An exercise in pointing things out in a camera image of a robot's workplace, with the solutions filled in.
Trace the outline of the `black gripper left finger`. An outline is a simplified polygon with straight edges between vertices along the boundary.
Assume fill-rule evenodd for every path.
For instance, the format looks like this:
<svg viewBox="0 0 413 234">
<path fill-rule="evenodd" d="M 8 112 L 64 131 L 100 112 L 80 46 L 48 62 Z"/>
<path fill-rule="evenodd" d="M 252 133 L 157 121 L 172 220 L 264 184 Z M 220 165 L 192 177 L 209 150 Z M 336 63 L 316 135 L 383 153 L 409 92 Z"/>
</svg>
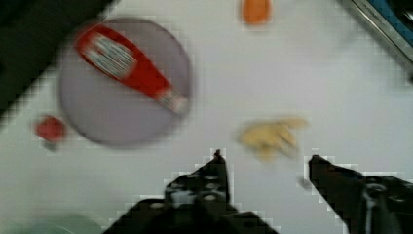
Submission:
<svg viewBox="0 0 413 234">
<path fill-rule="evenodd" d="M 136 203 L 102 234 L 279 234 L 253 212 L 230 204 L 226 161 L 220 151 L 165 188 L 162 199 Z"/>
</svg>

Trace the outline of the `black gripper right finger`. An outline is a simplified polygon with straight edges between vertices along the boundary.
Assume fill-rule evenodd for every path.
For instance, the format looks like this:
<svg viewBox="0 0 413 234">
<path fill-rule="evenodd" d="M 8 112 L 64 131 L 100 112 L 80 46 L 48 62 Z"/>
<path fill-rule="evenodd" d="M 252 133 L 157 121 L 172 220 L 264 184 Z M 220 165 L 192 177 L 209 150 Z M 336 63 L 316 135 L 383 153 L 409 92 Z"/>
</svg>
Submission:
<svg viewBox="0 0 413 234">
<path fill-rule="evenodd" d="M 350 234 L 413 234 L 412 184 L 390 175 L 362 175 L 319 155 L 309 180 Z"/>
</svg>

